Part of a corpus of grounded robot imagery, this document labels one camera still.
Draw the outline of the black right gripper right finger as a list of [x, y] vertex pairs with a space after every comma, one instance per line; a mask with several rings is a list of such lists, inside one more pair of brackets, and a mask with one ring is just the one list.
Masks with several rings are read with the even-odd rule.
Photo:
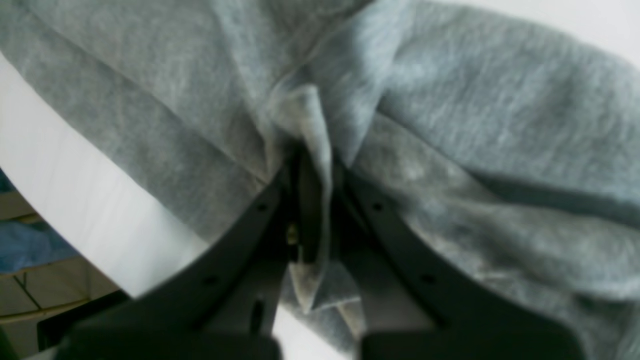
[[584, 360], [566, 326], [475, 283], [427, 246], [388, 196], [342, 161], [331, 222], [361, 295], [361, 360]]

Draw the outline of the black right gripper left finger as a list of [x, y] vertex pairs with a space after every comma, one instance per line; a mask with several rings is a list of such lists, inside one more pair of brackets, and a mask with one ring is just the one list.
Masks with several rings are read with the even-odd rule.
[[144, 296], [80, 322], [57, 360], [280, 360], [272, 338], [289, 264], [313, 264], [322, 182], [308, 150], [215, 246]]

